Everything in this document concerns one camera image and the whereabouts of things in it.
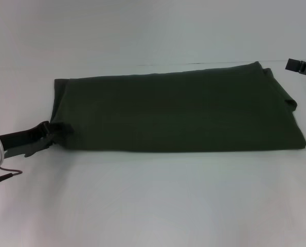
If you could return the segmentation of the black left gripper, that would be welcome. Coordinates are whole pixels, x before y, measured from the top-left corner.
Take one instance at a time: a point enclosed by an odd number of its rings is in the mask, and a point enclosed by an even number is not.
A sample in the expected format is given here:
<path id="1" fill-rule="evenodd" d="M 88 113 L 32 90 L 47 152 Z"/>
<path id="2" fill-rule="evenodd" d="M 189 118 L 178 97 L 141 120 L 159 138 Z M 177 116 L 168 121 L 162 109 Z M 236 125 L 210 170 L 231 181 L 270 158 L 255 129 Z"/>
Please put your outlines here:
<path id="1" fill-rule="evenodd" d="M 4 157 L 22 154 L 30 157 L 52 146 L 55 143 L 56 135 L 68 135 L 73 132 L 70 124 L 44 121 L 29 130 L 0 135 L 0 141 L 5 152 Z"/>

